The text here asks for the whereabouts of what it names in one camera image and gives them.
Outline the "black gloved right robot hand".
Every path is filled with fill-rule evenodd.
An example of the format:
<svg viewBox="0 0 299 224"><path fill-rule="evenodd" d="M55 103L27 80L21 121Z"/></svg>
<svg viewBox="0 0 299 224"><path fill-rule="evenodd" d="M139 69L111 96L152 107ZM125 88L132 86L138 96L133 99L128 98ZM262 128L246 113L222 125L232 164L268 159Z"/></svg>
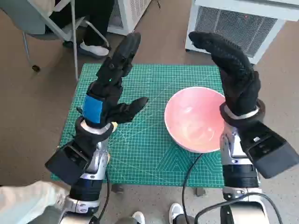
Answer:
<svg viewBox="0 0 299 224"><path fill-rule="evenodd" d="M219 67L222 89L230 111L236 116L253 112L257 107L261 82L259 73L241 47L216 33L192 31L189 38L196 48L210 53Z"/></svg>

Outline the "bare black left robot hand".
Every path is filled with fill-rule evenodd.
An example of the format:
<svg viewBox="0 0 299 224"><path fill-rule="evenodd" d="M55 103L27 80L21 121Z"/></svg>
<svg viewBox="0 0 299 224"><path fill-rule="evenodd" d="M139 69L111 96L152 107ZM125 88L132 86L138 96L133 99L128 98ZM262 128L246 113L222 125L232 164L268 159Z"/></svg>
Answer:
<svg viewBox="0 0 299 224"><path fill-rule="evenodd" d="M112 57L107 57L90 83L82 107L88 126L102 128L110 122L128 123L147 104L149 98L141 97L130 104L119 103L123 92L122 79L132 69L132 60L141 42L140 33L128 34L117 46Z"/></svg>

